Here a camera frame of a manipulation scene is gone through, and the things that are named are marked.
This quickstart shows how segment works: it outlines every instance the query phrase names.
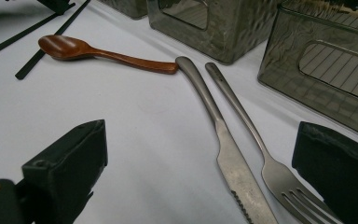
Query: translucent plastic bin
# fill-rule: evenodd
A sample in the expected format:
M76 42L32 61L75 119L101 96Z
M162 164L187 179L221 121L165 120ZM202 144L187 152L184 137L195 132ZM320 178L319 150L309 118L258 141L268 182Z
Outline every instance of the translucent plastic bin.
M258 79L358 132L358 1L285 1Z
M134 20L139 20L147 15L146 0L98 0L109 7L116 9L131 17Z
M147 0L150 26L220 63L267 40L279 0Z

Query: white table surface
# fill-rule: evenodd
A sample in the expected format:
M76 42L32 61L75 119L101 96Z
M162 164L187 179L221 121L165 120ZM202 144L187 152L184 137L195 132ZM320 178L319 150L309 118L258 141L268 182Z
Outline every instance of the white table surface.
M38 38L54 34L84 1L75 2L63 16L0 51L0 178L19 182L21 166L41 150L79 124L104 119L109 164L76 223L246 222L216 163L219 143L213 124L181 71L169 76L104 59L63 62L44 56L24 80L14 77L37 52ZM0 1L0 43L51 14L34 0ZM254 139L204 68L211 58L151 29L147 17L134 21L95 0L64 35L155 61L190 58L276 218L297 223L265 186ZM300 121L322 124L358 141L357 133L258 83L266 44L232 65L217 65L271 155L291 168Z

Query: black stick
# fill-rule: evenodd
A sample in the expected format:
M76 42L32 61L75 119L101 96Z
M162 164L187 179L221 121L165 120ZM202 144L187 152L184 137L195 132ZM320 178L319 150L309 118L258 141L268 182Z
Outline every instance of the black stick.
M44 20L38 22L37 24L29 27L26 30L23 30L22 32L13 35L11 38L5 40L4 42L0 43L0 50L4 49L5 47L13 44L14 42L18 41L19 39L25 37L26 35L30 34L32 31L36 30L37 28L43 26L44 24L48 23L49 21L53 20L54 18L60 16L58 13L54 13L51 16L45 18Z
M68 26L76 19L80 12L87 6L90 0L87 0L83 5L71 16L71 18L66 21L63 26L55 33L55 35L62 35L62 33L68 28ZM28 73L34 68L34 66L39 62L39 60L45 55L43 50L38 50L37 53L31 58L28 63L26 63L22 69L16 74L18 80L23 80Z

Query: wooden spoon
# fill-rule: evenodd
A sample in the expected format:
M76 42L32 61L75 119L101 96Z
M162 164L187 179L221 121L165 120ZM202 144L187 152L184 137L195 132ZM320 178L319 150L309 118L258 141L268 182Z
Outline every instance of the wooden spoon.
M144 59L132 58L102 49L96 49L83 40L64 35L45 35L38 41L39 47L52 58L60 60L73 60L92 56L117 60L126 65L144 70L174 74L178 70L177 63L155 62Z

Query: serrated knife edge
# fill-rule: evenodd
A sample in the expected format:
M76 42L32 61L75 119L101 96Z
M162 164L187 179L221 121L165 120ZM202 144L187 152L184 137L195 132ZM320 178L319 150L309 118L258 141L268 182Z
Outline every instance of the serrated knife edge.
M178 57L175 61L194 85L215 124L220 141L217 162L241 211L250 223L278 223L196 65L186 57Z

